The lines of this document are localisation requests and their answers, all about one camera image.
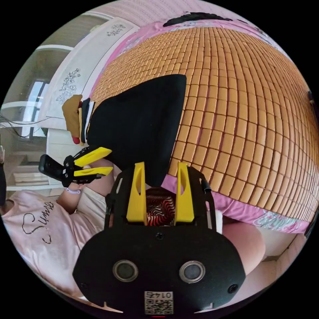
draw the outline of black cloth bag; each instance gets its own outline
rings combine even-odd
[[[168,172],[185,91],[186,76],[171,74],[104,100],[91,116],[87,143],[111,149],[106,159],[121,170],[145,162],[146,183],[160,186]]]
[[[173,18],[168,20],[163,24],[163,27],[174,26],[175,24],[187,22],[187,21],[198,21],[198,20],[225,20],[232,21],[229,18],[223,18],[214,13],[205,13],[205,12],[190,12],[178,18]]]

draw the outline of knee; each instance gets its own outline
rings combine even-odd
[[[260,231],[246,223],[229,224],[223,228],[223,235],[235,246],[246,275],[262,261],[266,246]]]

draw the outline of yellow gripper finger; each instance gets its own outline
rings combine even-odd
[[[193,220],[194,209],[187,164],[179,162],[174,225],[176,223],[191,223]]]
[[[76,170],[74,172],[74,177],[94,175],[94,174],[101,174],[101,175],[107,176],[112,171],[112,169],[113,167],[96,167],[96,168]]]
[[[74,164],[80,167],[84,167],[85,165],[89,165],[90,163],[95,162],[96,160],[100,160],[109,154],[111,154],[111,150],[106,149],[104,147],[99,147],[98,149],[83,155],[79,159],[74,161]]]
[[[130,223],[144,223],[145,226],[147,225],[144,162],[135,164],[126,219]]]

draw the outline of floral decal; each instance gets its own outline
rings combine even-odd
[[[73,83],[75,79],[80,76],[80,69],[75,69],[73,72],[67,75],[67,77],[63,81],[62,88],[59,90],[61,94],[56,98],[56,101],[59,104],[62,105],[76,92],[76,85],[73,85]]]
[[[301,221],[264,210],[264,215],[254,220],[253,224],[258,227],[289,233],[299,229]]]
[[[106,33],[106,35],[108,36],[108,37],[110,37],[110,36],[115,36],[115,35],[117,35],[117,34],[119,34],[123,29],[125,29],[126,27],[123,25],[123,24],[121,24],[121,23],[117,23],[117,24],[114,24],[113,26],[112,26],[112,31],[111,32],[107,32]]]

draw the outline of wristband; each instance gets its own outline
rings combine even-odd
[[[80,191],[79,189],[77,189],[77,190],[71,190],[71,189],[65,187],[65,190],[68,191],[68,192],[71,193],[71,194],[81,194],[81,191]]]

